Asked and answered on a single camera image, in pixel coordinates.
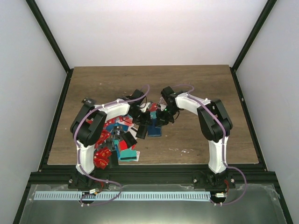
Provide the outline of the red card carried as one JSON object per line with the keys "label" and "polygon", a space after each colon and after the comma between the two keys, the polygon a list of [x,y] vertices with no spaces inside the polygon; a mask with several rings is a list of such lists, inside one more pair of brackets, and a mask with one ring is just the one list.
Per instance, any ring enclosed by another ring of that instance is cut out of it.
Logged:
{"label": "red card carried", "polygon": [[149,108],[149,111],[150,112],[155,112],[157,110],[158,106],[156,103],[152,103],[150,108]]}

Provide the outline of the blue leather card holder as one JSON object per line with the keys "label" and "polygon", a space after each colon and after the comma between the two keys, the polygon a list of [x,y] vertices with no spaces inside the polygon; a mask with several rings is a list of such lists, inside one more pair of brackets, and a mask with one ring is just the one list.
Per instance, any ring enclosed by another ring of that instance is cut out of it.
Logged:
{"label": "blue leather card holder", "polygon": [[155,125],[151,125],[147,127],[148,137],[161,137],[162,136],[162,128],[157,127]]}

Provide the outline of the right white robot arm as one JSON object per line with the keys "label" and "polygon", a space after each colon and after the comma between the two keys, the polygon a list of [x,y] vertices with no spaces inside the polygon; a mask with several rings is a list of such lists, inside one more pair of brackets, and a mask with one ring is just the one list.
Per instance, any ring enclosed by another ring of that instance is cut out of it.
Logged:
{"label": "right white robot arm", "polygon": [[211,174],[208,175],[208,184],[218,188],[224,183],[223,173],[228,165],[226,162],[226,147],[232,121],[221,100],[209,100],[195,97],[190,91],[175,92],[171,87],[165,87],[161,96],[166,102],[165,108],[156,112],[156,126],[165,126],[174,123],[174,115],[181,110],[196,114],[199,119],[203,136],[208,140],[209,163]]}

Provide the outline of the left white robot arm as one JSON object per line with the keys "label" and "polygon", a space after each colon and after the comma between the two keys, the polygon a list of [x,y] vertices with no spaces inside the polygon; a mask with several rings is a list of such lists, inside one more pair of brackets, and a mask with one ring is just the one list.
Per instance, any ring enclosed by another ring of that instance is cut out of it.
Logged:
{"label": "left white robot arm", "polygon": [[133,124],[138,126],[152,124],[150,112],[141,105],[148,93],[149,91],[136,89],[130,96],[101,105],[97,105],[91,98],[82,100],[83,106],[73,121],[70,132],[77,147],[76,169],[81,174],[79,183],[84,188],[89,189],[95,184],[95,176],[91,174],[95,168],[94,146],[107,121],[128,115],[133,119]]}

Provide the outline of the teal card upper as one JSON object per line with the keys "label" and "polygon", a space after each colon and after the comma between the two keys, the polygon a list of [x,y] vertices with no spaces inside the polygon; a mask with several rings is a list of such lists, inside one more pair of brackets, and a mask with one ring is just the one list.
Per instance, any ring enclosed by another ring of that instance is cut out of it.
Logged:
{"label": "teal card upper", "polygon": [[152,112],[150,112],[150,117],[151,117],[152,119],[156,119],[156,118],[157,118],[157,113],[156,113],[156,111],[152,111]]}

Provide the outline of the black card right pile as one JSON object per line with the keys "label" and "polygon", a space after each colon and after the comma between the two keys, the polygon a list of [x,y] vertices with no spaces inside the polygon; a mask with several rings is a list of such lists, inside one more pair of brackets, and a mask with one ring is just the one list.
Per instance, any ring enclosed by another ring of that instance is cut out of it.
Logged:
{"label": "black card right pile", "polygon": [[139,139],[145,139],[147,131],[148,131],[147,126],[139,126],[136,132],[136,137]]}

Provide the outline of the black card pile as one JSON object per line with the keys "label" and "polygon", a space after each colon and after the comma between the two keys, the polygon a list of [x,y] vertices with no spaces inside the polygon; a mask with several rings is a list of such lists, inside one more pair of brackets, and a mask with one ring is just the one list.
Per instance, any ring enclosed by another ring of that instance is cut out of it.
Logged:
{"label": "black card pile", "polygon": [[108,168],[115,168],[119,166],[118,156],[116,151],[112,151],[112,154],[109,156]]}
{"label": "black card pile", "polygon": [[136,132],[136,137],[139,139],[145,139],[147,131],[148,131],[147,126],[139,126]]}

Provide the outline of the teal card bottom pile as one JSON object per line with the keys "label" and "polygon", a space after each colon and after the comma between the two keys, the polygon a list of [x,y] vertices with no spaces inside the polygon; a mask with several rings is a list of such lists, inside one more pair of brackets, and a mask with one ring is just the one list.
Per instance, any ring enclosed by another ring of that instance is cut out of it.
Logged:
{"label": "teal card bottom pile", "polygon": [[120,152],[119,161],[139,161],[140,151],[126,149]]}

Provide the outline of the black card bottom pile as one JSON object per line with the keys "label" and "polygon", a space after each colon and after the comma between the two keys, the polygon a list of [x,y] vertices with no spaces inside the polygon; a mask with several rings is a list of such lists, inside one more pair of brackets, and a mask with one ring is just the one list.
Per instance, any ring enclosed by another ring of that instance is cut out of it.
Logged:
{"label": "black card bottom pile", "polygon": [[112,151],[112,154],[109,156],[108,168],[115,168],[119,166],[118,156],[116,151]]}

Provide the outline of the small black card far left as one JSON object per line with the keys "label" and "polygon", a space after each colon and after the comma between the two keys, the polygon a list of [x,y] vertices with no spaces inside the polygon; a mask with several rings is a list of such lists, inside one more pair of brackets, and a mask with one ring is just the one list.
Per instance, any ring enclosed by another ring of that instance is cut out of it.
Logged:
{"label": "small black card far left", "polygon": [[95,105],[96,101],[92,98],[84,98],[82,103],[85,105]]}

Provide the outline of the red VIP card bottom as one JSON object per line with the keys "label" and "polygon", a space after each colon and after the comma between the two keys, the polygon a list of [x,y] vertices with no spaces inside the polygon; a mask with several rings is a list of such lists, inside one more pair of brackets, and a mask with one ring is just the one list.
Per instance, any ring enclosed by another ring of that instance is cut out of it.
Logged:
{"label": "red VIP card bottom", "polygon": [[112,155],[111,151],[106,147],[97,151],[93,157],[93,163],[96,168],[105,169],[109,164],[109,157]]}

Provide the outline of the light blue slotted strip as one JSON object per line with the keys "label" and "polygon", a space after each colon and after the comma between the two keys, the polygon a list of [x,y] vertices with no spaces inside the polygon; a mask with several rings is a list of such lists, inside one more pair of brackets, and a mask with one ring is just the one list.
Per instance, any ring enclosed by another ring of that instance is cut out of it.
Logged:
{"label": "light blue slotted strip", "polygon": [[176,192],[154,192],[139,191],[118,192],[104,191],[97,195],[84,196],[82,192],[75,191],[37,191],[34,194],[35,200],[79,200],[86,201],[108,201],[114,199],[116,201],[209,201],[210,192],[202,191],[176,191]]}

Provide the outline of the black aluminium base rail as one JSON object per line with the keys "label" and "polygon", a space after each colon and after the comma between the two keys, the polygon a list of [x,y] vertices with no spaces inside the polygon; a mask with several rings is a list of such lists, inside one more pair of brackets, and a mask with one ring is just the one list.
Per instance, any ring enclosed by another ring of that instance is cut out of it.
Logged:
{"label": "black aluminium base rail", "polygon": [[238,164],[241,170],[228,169],[214,174],[203,165],[120,165],[105,170],[95,169],[94,180],[80,174],[72,165],[47,165],[30,174],[30,184],[67,184],[70,188],[89,189],[100,186],[106,180],[121,185],[182,184],[196,188],[220,188],[226,179],[231,186],[242,183],[278,183],[275,172],[267,171],[260,164]]}

